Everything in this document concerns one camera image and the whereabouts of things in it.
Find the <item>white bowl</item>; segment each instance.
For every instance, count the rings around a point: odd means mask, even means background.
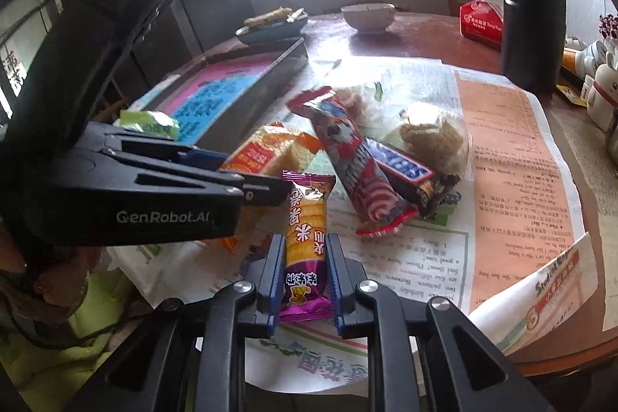
[[[341,8],[350,27],[359,34],[383,32],[395,19],[395,6],[387,3],[352,4]]]

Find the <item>wooden table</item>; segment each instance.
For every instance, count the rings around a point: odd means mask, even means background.
[[[373,35],[358,35],[341,15],[314,16],[304,28],[303,37],[311,59],[333,60],[349,55],[439,58],[446,64],[499,73],[500,54],[462,37],[458,19],[450,16],[397,13],[384,34]],[[207,53],[237,47],[242,47],[242,44],[232,39]],[[618,353],[618,327],[607,332],[602,329],[605,286],[596,199],[552,111],[560,110],[584,122],[590,122],[590,119],[585,109],[574,108],[556,93],[540,98],[556,144],[569,165],[582,199],[583,220],[592,236],[599,285],[584,306],[560,327],[511,355],[518,368],[528,376],[569,373]]]

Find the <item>tissue box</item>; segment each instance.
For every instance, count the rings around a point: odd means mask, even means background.
[[[502,47],[503,21],[485,1],[470,1],[459,8],[461,34],[493,49]]]

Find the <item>blue sign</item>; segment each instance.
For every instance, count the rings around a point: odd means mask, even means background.
[[[178,142],[196,144],[217,117],[234,103],[259,76],[233,76],[205,83],[172,114],[180,123]]]

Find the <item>person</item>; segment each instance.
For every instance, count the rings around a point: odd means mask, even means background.
[[[32,277],[0,220],[0,293],[7,308],[36,321],[67,320],[86,295],[88,275],[100,260],[101,248],[59,247],[58,257],[54,264]]]

